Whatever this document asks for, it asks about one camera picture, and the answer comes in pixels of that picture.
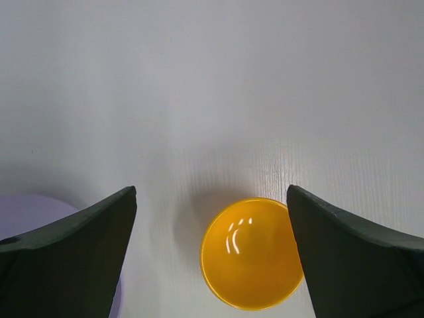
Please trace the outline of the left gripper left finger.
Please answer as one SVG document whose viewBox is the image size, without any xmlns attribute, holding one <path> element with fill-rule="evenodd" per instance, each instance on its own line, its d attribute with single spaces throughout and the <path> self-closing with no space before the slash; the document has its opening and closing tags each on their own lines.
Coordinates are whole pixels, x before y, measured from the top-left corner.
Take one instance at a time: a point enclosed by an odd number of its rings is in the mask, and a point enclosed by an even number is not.
<svg viewBox="0 0 424 318">
<path fill-rule="evenodd" d="M 1 241 L 2 317 L 108 317 L 136 217 L 136 189 Z"/>
</svg>

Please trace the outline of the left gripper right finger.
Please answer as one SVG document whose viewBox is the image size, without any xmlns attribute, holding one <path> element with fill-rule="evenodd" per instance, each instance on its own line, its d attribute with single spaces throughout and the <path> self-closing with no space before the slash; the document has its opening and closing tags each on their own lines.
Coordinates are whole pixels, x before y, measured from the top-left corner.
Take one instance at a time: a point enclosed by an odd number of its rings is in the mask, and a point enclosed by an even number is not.
<svg viewBox="0 0 424 318">
<path fill-rule="evenodd" d="M 422 317 L 423 239 L 290 185 L 287 204 L 316 317 Z"/>
</svg>

